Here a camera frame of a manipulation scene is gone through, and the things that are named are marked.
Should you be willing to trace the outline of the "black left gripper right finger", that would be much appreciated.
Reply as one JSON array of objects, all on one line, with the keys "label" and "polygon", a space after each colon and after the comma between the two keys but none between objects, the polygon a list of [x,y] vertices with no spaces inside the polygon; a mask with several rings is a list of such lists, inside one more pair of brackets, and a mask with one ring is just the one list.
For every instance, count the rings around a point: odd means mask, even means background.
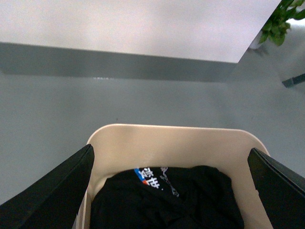
[{"label": "black left gripper right finger", "polygon": [[305,227],[305,178],[253,148],[247,159],[255,189],[274,229]]}]

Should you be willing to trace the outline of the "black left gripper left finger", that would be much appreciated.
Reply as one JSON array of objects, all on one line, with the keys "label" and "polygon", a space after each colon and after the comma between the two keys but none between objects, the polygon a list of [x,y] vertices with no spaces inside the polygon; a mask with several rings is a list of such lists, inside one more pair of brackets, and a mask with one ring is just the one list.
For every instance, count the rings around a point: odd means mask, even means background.
[{"label": "black left gripper left finger", "polygon": [[2,229],[71,229],[94,163],[88,144],[0,206]]}]

